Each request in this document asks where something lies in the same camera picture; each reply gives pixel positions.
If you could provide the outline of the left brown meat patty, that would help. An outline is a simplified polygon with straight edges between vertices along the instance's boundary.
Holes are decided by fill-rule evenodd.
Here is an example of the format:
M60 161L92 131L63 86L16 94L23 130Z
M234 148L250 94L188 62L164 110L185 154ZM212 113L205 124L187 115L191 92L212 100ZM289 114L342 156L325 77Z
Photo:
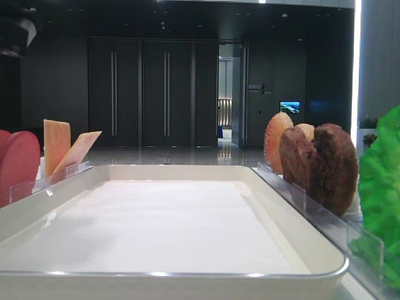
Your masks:
M283 132L279 154L283 179L309 191L317 151L301 128L290 127Z

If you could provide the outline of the right orange cheese slice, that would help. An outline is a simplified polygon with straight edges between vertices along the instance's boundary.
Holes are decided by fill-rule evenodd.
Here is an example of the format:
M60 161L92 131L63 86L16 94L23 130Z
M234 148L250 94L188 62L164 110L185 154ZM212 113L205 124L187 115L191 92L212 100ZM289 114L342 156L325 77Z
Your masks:
M101 133L101 131L93 131L80 134L61 162L56 166L53 174L73 164L80 164Z

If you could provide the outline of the orange cheese slice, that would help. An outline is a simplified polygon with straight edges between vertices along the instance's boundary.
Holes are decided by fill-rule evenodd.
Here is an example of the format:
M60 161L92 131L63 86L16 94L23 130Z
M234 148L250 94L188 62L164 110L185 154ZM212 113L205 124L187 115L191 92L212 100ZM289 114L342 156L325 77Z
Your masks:
M93 131L80 134L61 162L56 166L53 174L73 164L80 164L101 133L101 131Z
M48 177L63 160L71 147L68 122L44 119L44 173Z

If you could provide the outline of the right dark meat patty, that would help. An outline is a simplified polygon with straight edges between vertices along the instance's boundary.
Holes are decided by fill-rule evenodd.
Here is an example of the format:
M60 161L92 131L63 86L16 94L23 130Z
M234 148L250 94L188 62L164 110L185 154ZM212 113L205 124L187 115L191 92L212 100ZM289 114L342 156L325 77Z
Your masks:
M336 215L350 207L356 191L358 160L350 135L336 124L314 130L315 160L310 164L307 194Z

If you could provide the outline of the left orange cheese slice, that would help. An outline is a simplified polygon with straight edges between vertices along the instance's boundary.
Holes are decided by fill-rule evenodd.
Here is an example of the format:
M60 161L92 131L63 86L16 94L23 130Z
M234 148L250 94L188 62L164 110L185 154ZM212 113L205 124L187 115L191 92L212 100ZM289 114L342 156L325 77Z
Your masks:
M71 147L68 122L44 119L44 173L48 177L63 160Z

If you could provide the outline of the green lettuce leaf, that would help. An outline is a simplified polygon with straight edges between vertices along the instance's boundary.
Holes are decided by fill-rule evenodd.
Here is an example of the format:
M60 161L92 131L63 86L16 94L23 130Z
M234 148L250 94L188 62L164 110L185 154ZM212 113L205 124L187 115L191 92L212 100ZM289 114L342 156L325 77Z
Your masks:
M358 192L367 234L350 243L352 252L383 271L399 291L399 107L377 122L377 139L359 161Z

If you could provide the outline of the sesame bun top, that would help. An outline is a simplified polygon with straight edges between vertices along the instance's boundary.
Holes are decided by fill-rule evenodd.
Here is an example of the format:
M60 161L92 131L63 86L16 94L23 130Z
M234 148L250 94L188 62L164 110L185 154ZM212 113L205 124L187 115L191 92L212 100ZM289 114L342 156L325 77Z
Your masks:
M292 119L285 113L279 112L268 122L264 135L264 157L276 174L282 174L279 145L283 132L293 127Z

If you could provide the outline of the plain bun half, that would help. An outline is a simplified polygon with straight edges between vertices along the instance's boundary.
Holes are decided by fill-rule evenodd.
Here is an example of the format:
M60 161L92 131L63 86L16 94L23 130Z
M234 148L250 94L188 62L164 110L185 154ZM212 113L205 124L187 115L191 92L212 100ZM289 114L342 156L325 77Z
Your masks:
M297 124L295 126L295 128L301 129L308 141L312 141L314 139L315 127L313 125L301 123L301 124Z

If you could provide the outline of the white rectangular metal tray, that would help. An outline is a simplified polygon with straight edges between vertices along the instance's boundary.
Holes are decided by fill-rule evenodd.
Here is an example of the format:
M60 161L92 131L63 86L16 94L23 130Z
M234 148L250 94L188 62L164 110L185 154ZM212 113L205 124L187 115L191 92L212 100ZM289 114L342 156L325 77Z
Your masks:
M329 299L348 267L244 166L97 166L1 209L2 299Z

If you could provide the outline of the potted green plant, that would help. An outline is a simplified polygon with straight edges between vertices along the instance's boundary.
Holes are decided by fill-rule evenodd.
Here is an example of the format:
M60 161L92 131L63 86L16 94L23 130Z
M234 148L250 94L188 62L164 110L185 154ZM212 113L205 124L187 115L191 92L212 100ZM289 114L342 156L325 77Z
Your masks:
M363 150L369 148L377 138L376 128L378 126L379 116L369 117L361 116L358 121L357 144Z

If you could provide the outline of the small wall display screen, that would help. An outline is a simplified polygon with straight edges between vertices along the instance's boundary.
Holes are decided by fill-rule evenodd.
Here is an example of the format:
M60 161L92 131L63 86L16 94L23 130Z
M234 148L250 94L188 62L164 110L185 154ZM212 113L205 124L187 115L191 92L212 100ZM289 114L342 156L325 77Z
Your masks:
M281 101L279 103L279 111L286 114L299 114L300 102L299 101Z

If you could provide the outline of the left long clear acrylic rail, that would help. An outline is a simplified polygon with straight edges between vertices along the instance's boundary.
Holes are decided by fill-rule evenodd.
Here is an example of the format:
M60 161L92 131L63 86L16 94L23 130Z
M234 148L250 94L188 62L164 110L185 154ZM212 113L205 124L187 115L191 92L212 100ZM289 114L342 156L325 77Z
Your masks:
M42 191L43 189L49 189L54 184L60 183L61 181L69 179L90 168L90 161L84 161L81 164L70 165L66 167L63 171L60 171L54 175L36 179L35 181L22 182L20 184L17 184L16 186L12 186L9 188L8 192L4 192L1 195L1 199L4 201L1 207L15 203L34 193Z

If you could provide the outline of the long clear acrylic rail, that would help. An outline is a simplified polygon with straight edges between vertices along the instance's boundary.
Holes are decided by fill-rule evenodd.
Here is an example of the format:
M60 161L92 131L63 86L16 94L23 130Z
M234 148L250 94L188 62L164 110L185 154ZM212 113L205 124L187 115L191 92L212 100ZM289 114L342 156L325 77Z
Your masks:
M61 181L69 179L90 168L90 161L84 161L81 164L70 165L66 167L63 171L60 171L54 175L36 179L35 181L22 182L20 184L17 184L16 186L12 186L9 188L8 192L4 192L1 195L1 199L4 201L1 207L15 203L34 193L42 191L43 189L49 189L54 184L60 183Z
M360 222L338 217L259 162L256 172L349 258L334 299L399 299L399 258Z

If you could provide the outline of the right long clear acrylic rail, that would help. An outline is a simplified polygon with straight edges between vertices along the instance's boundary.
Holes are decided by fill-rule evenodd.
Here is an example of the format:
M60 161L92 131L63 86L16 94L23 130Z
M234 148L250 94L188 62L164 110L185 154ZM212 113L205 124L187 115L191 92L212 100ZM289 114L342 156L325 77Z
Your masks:
M338 217L259 162L256 172L349 258L334 299L399 299L399 258L360 222Z

